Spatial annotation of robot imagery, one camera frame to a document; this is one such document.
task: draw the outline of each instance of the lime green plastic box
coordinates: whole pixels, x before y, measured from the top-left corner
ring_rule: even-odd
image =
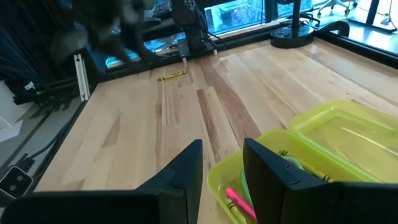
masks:
[[[335,181],[398,182],[394,175],[398,168],[397,118],[352,101],[327,102],[296,116],[289,130],[269,131],[256,140],[278,154],[288,150],[300,163]],[[242,168],[243,155],[238,151],[213,166],[207,178],[218,203],[236,224],[224,200],[225,189],[231,187],[243,195]]]

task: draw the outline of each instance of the pink marker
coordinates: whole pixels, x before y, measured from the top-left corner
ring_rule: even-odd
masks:
[[[240,195],[238,195],[231,188],[227,188],[225,193],[229,199],[231,199],[236,205],[241,207],[246,213],[248,213],[253,219],[255,219],[255,221],[257,221],[256,214],[254,213],[253,208]]]

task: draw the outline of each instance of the yellow crayon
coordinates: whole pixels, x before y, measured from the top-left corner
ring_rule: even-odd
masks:
[[[168,79],[179,77],[179,76],[185,75],[185,74],[187,74],[187,71],[186,70],[182,70],[181,72],[177,72],[177,73],[174,73],[174,74],[166,75],[164,77],[160,77],[160,78],[157,79],[157,81],[168,80]]]
[[[246,220],[244,215],[242,215],[239,209],[236,208],[235,203],[231,199],[225,198],[225,202],[227,204],[228,209],[231,211],[231,213],[235,216],[235,218],[238,220],[240,224],[248,224],[248,221]]]
[[[291,153],[288,152],[287,150],[281,151],[280,154],[281,154],[282,156],[290,156],[290,157],[293,157],[293,158],[294,158],[294,156],[291,155]],[[322,172],[316,170],[316,168],[314,168],[314,167],[312,167],[312,166],[309,166],[308,164],[302,162],[302,161],[299,160],[299,159],[297,159],[297,160],[301,163],[301,165],[304,167],[305,170],[307,170],[308,172],[312,173],[313,175],[315,175],[315,176],[321,178],[321,179],[322,179],[323,181],[325,181],[326,183],[330,183],[330,182],[335,181],[335,180],[333,180],[329,175],[324,174],[324,173],[322,173]]]

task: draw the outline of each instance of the wooden tabletop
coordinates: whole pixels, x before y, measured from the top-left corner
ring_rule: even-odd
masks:
[[[289,126],[297,114],[351,99],[398,114],[397,70],[328,44],[269,41],[98,85],[36,191],[134,189],[194,139],[203,140],[198,222],[230,223],[206,184],[211,166],[243,139]]]

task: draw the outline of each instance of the black round base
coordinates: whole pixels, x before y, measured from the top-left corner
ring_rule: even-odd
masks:
[[[298,35],[293,36],[292,26],[281,27],[272,31],[271,45],[282,49],[303,47],[313,42],[313,31],[312,27],[301,25]]]

